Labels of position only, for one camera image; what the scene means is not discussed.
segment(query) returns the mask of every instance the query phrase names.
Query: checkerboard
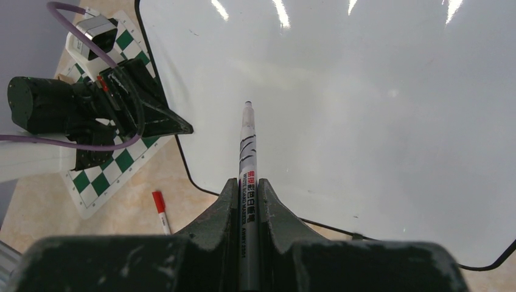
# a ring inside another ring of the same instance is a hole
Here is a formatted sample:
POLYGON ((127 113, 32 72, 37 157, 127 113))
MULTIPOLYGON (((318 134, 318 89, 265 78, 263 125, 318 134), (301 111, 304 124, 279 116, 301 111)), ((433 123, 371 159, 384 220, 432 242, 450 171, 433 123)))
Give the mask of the checkerboard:
MULTIPOLYGON (((124 59, 140 58, 154 77, 143 36, 127 14, 119 11, 113 15, 119 21, 115 50, 124 59)), ((84 70, 74 61, 61 73, 80 82, 87 77, 84 70)), ((99 167, 79 172, 61 174, 68 192, 82 218, 87 219, 105 204, 121 187, 147 162, 171 137, 141 139, 126 149, 116 150, 113 157, 99 167)), ((115 144, 122 143, 119 137, 115 144)))

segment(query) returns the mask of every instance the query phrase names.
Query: white board surface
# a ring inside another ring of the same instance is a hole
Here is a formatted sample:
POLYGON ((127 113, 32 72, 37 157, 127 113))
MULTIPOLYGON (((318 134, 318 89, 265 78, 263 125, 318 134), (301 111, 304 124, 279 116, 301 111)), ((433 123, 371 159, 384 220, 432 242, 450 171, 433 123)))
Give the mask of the white board surface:
POLYGON ((192 180, 258 176, 297 216, 469 267, 516 238, 516 2, 142 0, 192 180))

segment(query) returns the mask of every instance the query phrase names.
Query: white marker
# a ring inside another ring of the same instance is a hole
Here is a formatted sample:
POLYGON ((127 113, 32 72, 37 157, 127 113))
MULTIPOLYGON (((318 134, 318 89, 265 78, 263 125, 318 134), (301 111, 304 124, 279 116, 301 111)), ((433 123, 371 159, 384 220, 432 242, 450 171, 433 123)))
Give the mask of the white marker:
POLYGON ((154 203, 156 204, 156 208, 158 209, 159 222, 163 227, 163 232, 165 235, 172 234, 170 232, 169 222, 167 221, 167 214, 165 214, 165 201, 163 200, 163 195, 160 191, 152 192, 152 197, 154 198, 154 203))
POLYGON ((251 102, 243 109, 242 131, 240 132, 240 291, 260 290, 260 258, 258 239, 258 200, 256 173, 256 132, 254 110, 251 102))

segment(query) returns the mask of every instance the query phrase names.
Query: purple cable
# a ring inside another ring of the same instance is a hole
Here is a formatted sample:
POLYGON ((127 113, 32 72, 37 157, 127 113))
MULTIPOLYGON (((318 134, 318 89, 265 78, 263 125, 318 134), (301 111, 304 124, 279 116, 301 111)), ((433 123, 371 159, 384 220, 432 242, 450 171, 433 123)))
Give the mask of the purple cable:
MULTIPOLYGON (((71 22, 69 22, 59 11, 57 10, 66 10, 70 12, 75 12, 84 15, 86 10, 81 7, 77 7, 70 4, 60 3, 60 2, 48 2, 47 9, 50 11, 52 16, 54 16, 69 32, 71 32, 75 37, 77 37, 80 41, 82 41, 88 48, 90 48, 97 56, 99 56, 102 60, 104 60, 111 68, 115 68, 118 64, 101 48, 99 48, 93 41, 91 41, 86 35, 82 34, 71 22)), ((136 143, 141 138, 140 135, 136 134, 134 137, 125 141, 118 145, 111 146, 95 146, 95 145, 81 145, 70 142, 57 141, 52 139, 40 138, 40 137, 27 137, 27 136, 17 136, 17 135, 1 135, 0 141, 12 141, 12 142, 27 142, 27 143, 42 143, 42 144, 50 144, 56 145, 66 148, 74 148, 79 150, 88 150, 88 151, 114 151, 118 149, 123 149, 129 147, 136 143)))

